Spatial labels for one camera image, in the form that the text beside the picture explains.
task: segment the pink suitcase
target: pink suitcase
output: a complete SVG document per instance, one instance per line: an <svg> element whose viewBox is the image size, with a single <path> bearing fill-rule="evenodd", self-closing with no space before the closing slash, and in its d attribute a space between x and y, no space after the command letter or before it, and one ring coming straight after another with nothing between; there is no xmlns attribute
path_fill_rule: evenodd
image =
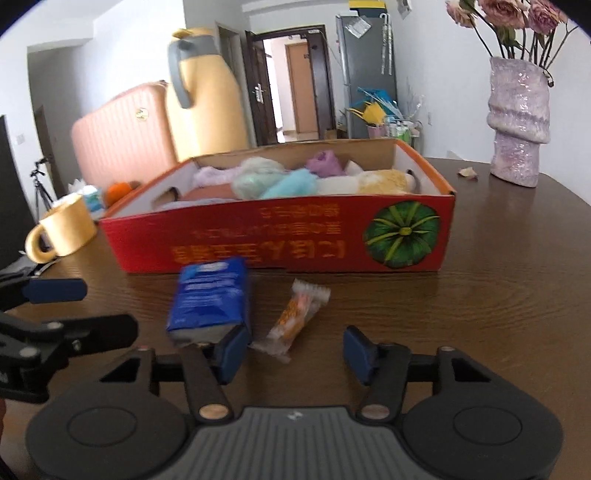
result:
<svg viewBox="0 0 591 480"><path fill-rule="evenodd" d="M86 183L106 189L121 181L147 183L177 164L166 114L166 82L121 93L72 127Z"/></svg>

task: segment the gray refrigerator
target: gray refrigerator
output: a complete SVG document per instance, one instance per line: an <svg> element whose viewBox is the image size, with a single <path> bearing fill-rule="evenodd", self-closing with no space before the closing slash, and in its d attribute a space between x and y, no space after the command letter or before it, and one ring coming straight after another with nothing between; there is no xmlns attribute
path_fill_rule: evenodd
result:
<svg viewBox="0 0 591 480"><path fill-rule="evenodd" d="M340 57L345 77L345 108L351 108L364 99L365 95L357 91L358 87L386 90L392 100L397 100L396 71L392 65L392 76L388 73L388 50L386 50L385 74L382 75L382 29L385 19L368 17L363 19L372 27L361 38L356 38L345 26L355 22L357 17L336 18ZM346 121L349 138L369 138L366 123L348 110Z"/></svg>

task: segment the wooden table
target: wooden table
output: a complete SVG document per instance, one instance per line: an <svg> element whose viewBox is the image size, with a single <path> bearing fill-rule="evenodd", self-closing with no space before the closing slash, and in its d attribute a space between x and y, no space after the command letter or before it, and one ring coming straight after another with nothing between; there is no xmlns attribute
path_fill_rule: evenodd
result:
<svg viewBox="0 0 591 480"><path fill-rule="evenodd" d="M452 237L438 274L305 274L330 286L329 305L294 344L284 365L250 352L226 393L244 405L354 406L363 395L343 363L344 328L356 324L374 341L394 341L414 352L435 353L452 344L552 409L565 430L565 444L552 480L587 478L591 472L591 207L542 176L526 189L488 175L471 164L479 181L459 178L467 162L433 160L457 188ZM76 304L25 305L26 319L130 312L140 322L137 344L161 353L173 347L164 331L176 275L126 275L102 235L62 259L47 277L86 280L88 297ZM292 274L252 273L255 336L264 336L290 297ZM58 372L52 394L121 352L78 358ZM407 405L429 394L411 384ZM163 396L186 410L181 385ZM23 479L31 473L24 450L28 419L39 410L9 402L1 452Z"/></svg>

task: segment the suitcase logo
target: suitcase logo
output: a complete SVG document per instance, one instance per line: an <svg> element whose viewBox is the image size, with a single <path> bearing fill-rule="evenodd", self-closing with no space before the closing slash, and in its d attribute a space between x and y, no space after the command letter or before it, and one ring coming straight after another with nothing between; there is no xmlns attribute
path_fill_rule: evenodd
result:
<svg viewBox="0 0 591 480"><path fill-rule="evenodd" d="M148 117L149 117L149 113L148 113L148 109L146 108L138 108L138 110L135 113L135 117L140 121L140 122L145 122Z"/></svg>

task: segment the purple ceramic vase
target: purple ceramic vase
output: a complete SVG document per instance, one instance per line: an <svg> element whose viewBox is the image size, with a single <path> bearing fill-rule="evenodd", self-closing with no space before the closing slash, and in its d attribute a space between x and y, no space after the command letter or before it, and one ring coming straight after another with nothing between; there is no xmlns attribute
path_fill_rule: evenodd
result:
<svg viewBox="0 0 591 480"><path fill-rule="evenodd" d="M496 131L491 173L535 187L540 144L550 142L550 90L544 71L531 62L491 58L488 124Z"/></svg>

